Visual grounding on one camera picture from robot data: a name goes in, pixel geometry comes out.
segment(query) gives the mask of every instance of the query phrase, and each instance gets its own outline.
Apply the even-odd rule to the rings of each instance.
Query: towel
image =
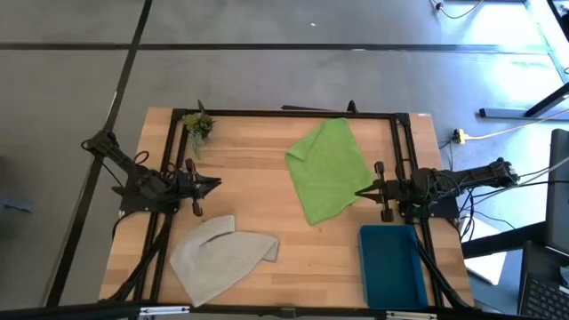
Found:
[[[235,232],[235,217],[213,218],[192,230],[176,246],[170,264],[199,307],[254,270],[261,260],[276,261],[278,240]]]
[[[284,159],[310,225],[340,214],[373,182],[345,118],[321,123]]]

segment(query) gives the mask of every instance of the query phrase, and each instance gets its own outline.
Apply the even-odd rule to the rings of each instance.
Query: small potted plant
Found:
[[[204,140],[213,129],[213,118],[205,113],[202,101],[197,101],[199,112],[184,116],[184,124],[189,131],[189,143],[191,144],[194,154],[198,156],[198,151],[204,146]]]

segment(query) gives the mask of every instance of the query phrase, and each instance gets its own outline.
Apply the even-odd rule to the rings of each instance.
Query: green towel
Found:
[[[284,156],[310,225],[337,216],[373,176],[344,118],[327,120]]]

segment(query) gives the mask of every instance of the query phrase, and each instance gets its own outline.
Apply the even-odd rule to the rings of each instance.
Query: wooden tabletop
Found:
[[[140,136],[138,151],[147,150],[146,166],[158,169],[170,123],[171,108],[150,108]],[[435,131],[429,115],[410,115],[419,167],[440,168]],[[217,305],[323,308],[366,308],[360,277],[357,233],[363,225],[381,225],[381,206],[358,199],[330,220],[310,226],[285,164],[285,151],[323,118],[216,116],[211,137],[200,157],[186,150],[197,170],[220,177],[223,183],[201,202],[204,217],[194,216],[191,202],[183,202],[174,216],[159,301],[190,303],[169,263],[176,244],[192,229],[212,217],[233,214],[238,231],[275,236],[280,241],[276,262],[262,261],[235,286],[211,300]],[[386,179],[394,180],[395,156],[388,120],[349,119],[349,125],[371,171],[383,161]],[[176,146],[181,132],[179,124]],[[405,150],[403,130],[400,131]],[[393,223],[403,224],[397,213]],[[148,214],[140,213],[121,222],[108,258],[100,297],[107,298],[129,276],[139,262],[148,225]],[[461,243],[448,221],[430,219],[437,265],[448,282],[470,304],[469,279]],[[154,266],[149,268],[144,296],[148,297]],[[423,266],[429,302],[433,304],[429,274]]]

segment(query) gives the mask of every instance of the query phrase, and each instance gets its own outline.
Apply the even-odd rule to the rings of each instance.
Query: gray floor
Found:
[[[141,5],[0,0],[0,41],[129,42]],[[449,2],[446,8],[461,12],[469,5]],[[504,14],[507,24],[500,19]],[[448,20],[435,15],[427,0],[156,1],[143,42],[542,44],[523,5],[483,4],[464,20]],[[42,303],[90,163],[78,145],[103,124],[124,56],[0,52],[0,191],[35,206],[31,215],[0,216],[1,309]],[[545,52],[140,52],[115,131],[133,154],[150,106],[192,108],[200,99],[207,108],[342,109],[355,100],[366,111],[430,113],[443,141],[454,128],[483,135],[518,124],[475,114],[483,107],[527,108],[561,84]],[[498,156],[519,172],[543,168],[549,134],[558,127],[569,130],[563,123],[538,124],[456,147],[454,169]],[[66,304],[97,299],[118,204],[112,185],[103,172],[64,292]],[[544,219],[545,190],[510,191],[477,210],[521,227]]]

